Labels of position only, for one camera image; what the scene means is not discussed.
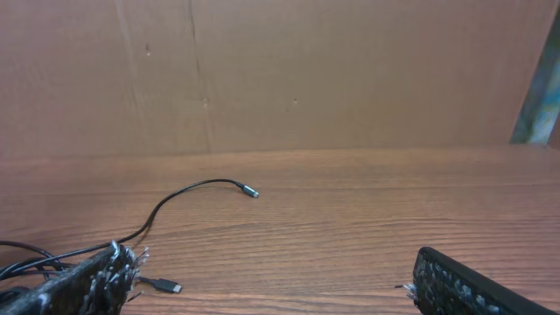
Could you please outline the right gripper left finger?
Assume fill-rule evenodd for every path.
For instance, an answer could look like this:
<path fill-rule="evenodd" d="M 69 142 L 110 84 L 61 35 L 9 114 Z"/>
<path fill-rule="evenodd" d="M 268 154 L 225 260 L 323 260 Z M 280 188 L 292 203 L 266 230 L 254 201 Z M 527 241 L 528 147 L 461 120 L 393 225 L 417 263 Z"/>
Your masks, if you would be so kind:
<path fill-rule="evenodd" d="M 113 242 L 55 278 L 1 304 L 1 315 L 119 315 L 148 259 Z"/>

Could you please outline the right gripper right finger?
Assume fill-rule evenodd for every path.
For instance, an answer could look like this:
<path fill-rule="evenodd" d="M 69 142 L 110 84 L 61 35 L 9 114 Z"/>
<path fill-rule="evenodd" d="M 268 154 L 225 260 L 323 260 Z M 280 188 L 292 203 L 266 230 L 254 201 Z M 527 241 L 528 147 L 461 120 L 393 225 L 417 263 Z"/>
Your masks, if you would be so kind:
<path fill-rule="evenodd" d="M 402 287 L 425 315 L 556 315 L 431 247 L 419 249 Z"/>

